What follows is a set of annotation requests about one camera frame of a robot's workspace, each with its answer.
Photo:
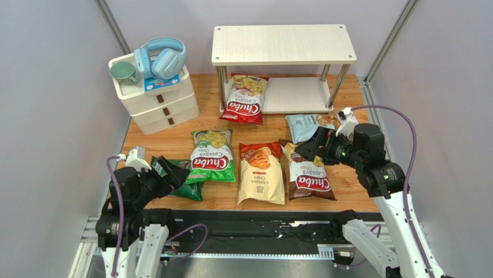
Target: wooden table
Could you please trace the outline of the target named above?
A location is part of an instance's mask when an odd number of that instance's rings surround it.
[[[334,84],[337,76],[328,75],[327,79]],[[268,202],[248,199],[237,206],[239,189],[239,149],[238,144],[254,144],[273,142],[280,138],[290,139],[290,132],[285,115],[264,115],[264,125],[239,125],[226,120],[220,120],[219,89],[216,75],[192,75],[192,84],[197,97],[200,116],[181,125],[158,133],[145,136],[132,121],[124,143],[123,153],[128,153],[136,145],[146,149],[145,159],[150,162],[151,156],[163,155],[167,159],[189,159],[194,148],[192,135],[195,130],[233,129],[232,151],[236,161],[238,182],[206,181],[202,192],[204,201],[196,202],[180,197],[167,196],[156,199],[148,204],[148,208],[169,208],[187,210],[267,210],[267,211],[377,211],[366,190],[356,179],[354,169],[347,166],[326,167],[329,181],[337,201],[305,197],[289,201],[286,205],[276,205]],[[348,76],[341,87],[341,93],[334,102],[334,116],[344,107],[355,107],[363,104],[363,99],[355,76]],[[367,122],[366,111],[355,112],[359,122]]]

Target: brown chip bag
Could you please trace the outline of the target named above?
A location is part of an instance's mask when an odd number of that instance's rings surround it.
[[[240,144],[240,156],[238,205],[249,198],[285,204],[279,142]]]
[[[287,140],[279,140],[282,151],[289,161],[289,200],[300,197],[315,196],[328,200],[336,200],[325,173],[323,161],[316,156],[315,160],[307,161],[295,152],[297,145]]]

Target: gray floor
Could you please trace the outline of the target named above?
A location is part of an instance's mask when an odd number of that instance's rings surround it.
[[[88,278],[104,278],[102,258],[93,257]],[[379,278],[368,263],[355,270],[334,268],[331,262],[294,259],[193,258],[162,268],[162,278]]]

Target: blue headphones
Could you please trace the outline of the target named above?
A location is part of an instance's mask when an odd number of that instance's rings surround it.
[[[149,52],[163,49],[154,62],[150,61]],[[134,51],[135,66],[143,78],[155,75],[171,79],[180,72],[186,61],[186,48],[182,41],[175,38],[155,38]]]

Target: blue snack package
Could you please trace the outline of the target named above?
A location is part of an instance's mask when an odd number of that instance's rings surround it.
[[[288,121],[294,144],[308,141],[319,126],[335,129],[332,122],[337,120],[326,114],[288,115],[285,119]]]

